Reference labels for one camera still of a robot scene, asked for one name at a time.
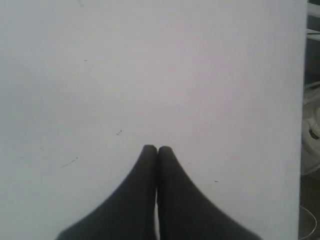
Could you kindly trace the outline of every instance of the white backdrop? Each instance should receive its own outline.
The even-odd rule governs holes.
[[[54,239],[144,144],[264,239],[297,239],[304,1],[0,3],[0,239]]]

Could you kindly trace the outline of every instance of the cable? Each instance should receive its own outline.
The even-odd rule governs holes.
[[[308,237],[311,236],[311,234],[314,233],[314,231],[315,231],[316,228],[317,228],[318,222],[317,222],[316,217],[315,217],[308,209],[306,209],[305,207],[303,207],[303,206],[301,206],[301,205],[300,205],[300,208],[306,210],[306,211],[313,217],[313,219],[314,219],[314,221],[315,221],[314,229],[313,229],[307,236],[304,236],[304,237],[302,237],[302,238],[299,238],[299,240],[303,240],[303,239],[307,239]]]

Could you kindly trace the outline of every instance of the white surface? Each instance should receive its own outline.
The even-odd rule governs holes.
[[[304,1],[0,3],[0,239],[54,239],[144,144],[264,239],[297,239]]]

